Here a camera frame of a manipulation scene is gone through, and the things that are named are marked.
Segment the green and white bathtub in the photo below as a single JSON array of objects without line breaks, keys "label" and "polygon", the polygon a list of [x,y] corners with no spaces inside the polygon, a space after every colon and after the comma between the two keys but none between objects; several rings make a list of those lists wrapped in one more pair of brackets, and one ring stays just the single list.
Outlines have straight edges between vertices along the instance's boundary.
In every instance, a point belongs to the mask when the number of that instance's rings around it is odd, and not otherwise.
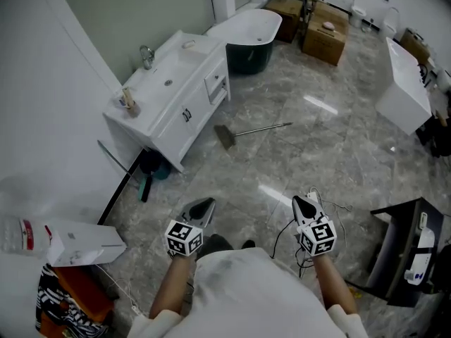
[{"label": "green and white bathtub", "polygon": [[226,43],[228,67],[241,75],[266,69],[282,17],[266,9],[252,9],[211,27],[206,35]]}]

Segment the large brown cardboard box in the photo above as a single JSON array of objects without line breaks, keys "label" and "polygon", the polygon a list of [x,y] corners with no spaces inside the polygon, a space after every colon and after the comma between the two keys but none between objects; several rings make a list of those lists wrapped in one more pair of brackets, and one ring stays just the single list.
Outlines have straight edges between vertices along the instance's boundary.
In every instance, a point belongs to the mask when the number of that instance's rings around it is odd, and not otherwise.
[{"label": "large brown cardboard box", "polygon": [[[317,1],[307,25],[302,52],[338,66],[347,40],[348,19],[346,12]],[[322,27],[323,22],[326,21],[334,24],[334,31]]]}]

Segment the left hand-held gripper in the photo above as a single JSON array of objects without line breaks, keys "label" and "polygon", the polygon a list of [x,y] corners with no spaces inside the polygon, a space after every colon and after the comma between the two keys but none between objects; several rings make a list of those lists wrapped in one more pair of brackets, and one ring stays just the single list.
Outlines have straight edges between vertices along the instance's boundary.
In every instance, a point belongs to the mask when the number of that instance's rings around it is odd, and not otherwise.
[{"label": "left hand-held gripper", "polygon": [[[181,219],[205,228],[213,217],[216,208],[215,199],[197,199],[183,208]],[[165,231],[165,242],[171,255],[191,256],[204,242],[203,230],[171,220]]]}]

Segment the white cabinet right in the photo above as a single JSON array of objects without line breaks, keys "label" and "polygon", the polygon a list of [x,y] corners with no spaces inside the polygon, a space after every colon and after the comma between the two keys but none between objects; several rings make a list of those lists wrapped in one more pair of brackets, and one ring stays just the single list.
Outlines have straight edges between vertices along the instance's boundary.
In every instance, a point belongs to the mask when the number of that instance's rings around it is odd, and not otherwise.
[{"label": "white cabinet right", "polygon": [[375,108],[408,135],[432,116],[418,61],[389,37],[383,41],[376,71]]}]

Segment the person's left black shoe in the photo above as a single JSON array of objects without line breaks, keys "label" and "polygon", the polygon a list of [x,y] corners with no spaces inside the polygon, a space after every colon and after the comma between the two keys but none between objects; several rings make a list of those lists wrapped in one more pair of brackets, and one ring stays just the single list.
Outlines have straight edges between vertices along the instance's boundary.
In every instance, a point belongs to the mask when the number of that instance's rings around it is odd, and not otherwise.
[{"label": "person's left black shoe", "polygon": [[212,234],[205,240],[205,242],[198,250],[196,261],[212,253],[216,253],[219,251],[230,251],[233,249],[234,249],[233,246],[228,242],[227,239],[225,239],[219,234]]}]

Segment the floor brush with metal handle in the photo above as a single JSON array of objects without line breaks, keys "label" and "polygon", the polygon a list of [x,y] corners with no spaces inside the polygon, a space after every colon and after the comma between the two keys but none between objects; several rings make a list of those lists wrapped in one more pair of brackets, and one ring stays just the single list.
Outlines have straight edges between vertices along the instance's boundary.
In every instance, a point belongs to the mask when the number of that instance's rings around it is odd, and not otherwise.
[{"label": "floor brush with metal handle", "polygon": [[272,129],[276,129],[279,127],[287,127],[292,125],[293,122],[288,122],[288,123],[281,123],[281,124],[276,124],[276,125],[271,125],[268,127],[260,127],[257,129],[253,129],[253,130],[248,130],[248,131],[244,131],[244,132],[237,132],[234,133],[232,132],[227,126],[225,125],[215,125],[214,126],[214,131],[216,133],[216,136],[218,137],[220,143],[223,145],[223,148],[225,150],[229,150],[231,147],[236,145],[236,138],[243,136],[243,135],[247,135],[247,134],[253,134],[256,132],[262,132],[265,130],[272,130]]}]

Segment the black and white patterned cloth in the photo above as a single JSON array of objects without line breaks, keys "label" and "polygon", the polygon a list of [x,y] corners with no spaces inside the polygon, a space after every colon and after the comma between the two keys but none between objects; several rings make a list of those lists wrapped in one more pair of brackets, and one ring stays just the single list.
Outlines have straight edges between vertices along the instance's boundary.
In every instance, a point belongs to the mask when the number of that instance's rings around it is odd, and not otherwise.
[{"label": "black and white patterned cloth", "polygon": [[100,338],[109,330],[109,324],[96,323],[81,310],[49,264],[39,279],[35,327],[45,338]]}]

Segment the black plastic bag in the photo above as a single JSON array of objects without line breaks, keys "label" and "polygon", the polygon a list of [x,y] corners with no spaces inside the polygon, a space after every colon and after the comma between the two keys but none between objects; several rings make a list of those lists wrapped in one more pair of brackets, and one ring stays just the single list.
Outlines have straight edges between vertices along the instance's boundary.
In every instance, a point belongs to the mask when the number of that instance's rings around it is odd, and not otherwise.
[{"label": "black plastic bag", "polygon": [[155,173],[161,166],[163,156],[155,150],[143,149],[139,156],[140,170],[147,175]]}]

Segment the white vanity cabinet with sink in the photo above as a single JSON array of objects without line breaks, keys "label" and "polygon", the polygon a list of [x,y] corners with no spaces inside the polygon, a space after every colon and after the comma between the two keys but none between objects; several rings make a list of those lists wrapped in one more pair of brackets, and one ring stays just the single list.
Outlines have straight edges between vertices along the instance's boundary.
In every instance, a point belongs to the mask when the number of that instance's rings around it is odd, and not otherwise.
[{"label": "white vanity cabinet with sink", "polygon": [[[190,40],[196,44],[183,49]],[[166,80],[172,85],[166,86]],[[131,118],[116,97],[104,115],[182,172],[185,154],[220,104],[230,99],[226,44],[179,30],[156,50],[152,69],[137,69],[126,87],[140,114]]]}]

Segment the small brown cardboard box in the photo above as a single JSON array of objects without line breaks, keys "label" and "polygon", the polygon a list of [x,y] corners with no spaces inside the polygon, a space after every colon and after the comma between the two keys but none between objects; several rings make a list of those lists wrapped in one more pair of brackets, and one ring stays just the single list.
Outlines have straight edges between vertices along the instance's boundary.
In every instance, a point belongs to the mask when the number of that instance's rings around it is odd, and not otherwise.
[{"label": "small brown cardboard box", "polygon": [[408,51],[418,63],[426,65],[430,57],[430,51],[426,46],[425,41],[415,31],[410,28],[406,28],[401,40],[400,45]]}]

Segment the teal basin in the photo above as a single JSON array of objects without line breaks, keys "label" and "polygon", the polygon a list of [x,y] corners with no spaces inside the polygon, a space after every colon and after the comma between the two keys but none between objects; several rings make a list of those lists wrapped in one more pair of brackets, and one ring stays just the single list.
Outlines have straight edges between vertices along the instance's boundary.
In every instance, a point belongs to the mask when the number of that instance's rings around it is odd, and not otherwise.
[{"label": "teal basin", "polygon": [[171,173],[172,165],[167,160],[162,160],[158,168],[152,173],[152,177],[156,180],[165,180]]}]

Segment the white device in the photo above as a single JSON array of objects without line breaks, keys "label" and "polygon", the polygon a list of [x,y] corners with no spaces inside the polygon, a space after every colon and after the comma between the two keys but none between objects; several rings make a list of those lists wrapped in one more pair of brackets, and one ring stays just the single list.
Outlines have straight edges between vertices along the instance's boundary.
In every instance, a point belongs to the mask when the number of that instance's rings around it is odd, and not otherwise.
[{"label": "white device", "polygon": [[404,278],[411,284],[418,286],[426,276],[431,262],[432,248],[435,245],[435,233],[427,227],[428,215],[421,212],[419,219],[420,238],[410,269],[405,270]]}]

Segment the clear plastic bottle red label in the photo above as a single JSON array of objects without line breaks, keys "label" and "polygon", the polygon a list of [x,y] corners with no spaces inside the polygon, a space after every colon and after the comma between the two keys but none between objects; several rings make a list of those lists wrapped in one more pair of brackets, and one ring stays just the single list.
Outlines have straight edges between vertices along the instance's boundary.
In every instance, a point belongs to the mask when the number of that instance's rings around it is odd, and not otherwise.
[{"label": "clear plastic bottle red label", "polygon": [[51,233],[42,222],[0,215],[0,251],[42,258],[51,244]]}]

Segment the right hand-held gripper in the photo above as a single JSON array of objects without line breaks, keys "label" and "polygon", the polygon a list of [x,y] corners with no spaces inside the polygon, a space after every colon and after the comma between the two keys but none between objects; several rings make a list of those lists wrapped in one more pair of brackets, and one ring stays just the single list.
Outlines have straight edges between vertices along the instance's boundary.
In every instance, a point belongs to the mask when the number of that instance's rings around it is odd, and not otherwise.
[{"label": "right hand-held gripper", "polygon": [[[319,256],[333,250],[337,239],[335,226],[325,214],[319,203],[307,197],[293,196],[292,210],[299,225],[299,243],[310,256]],[[306,224],[306,220],[315,220]]]}]

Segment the white carton box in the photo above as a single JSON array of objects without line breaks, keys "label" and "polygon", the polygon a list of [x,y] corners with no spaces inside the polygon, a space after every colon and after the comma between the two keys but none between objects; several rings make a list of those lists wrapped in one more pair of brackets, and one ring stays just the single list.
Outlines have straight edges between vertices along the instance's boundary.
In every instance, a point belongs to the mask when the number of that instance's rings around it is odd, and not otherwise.
[{"label": "white carton box", "polygon": [[111,226],[56,221],[47,227],[51,236],[47,260],[53,267],[111,263],[127,248]]}]

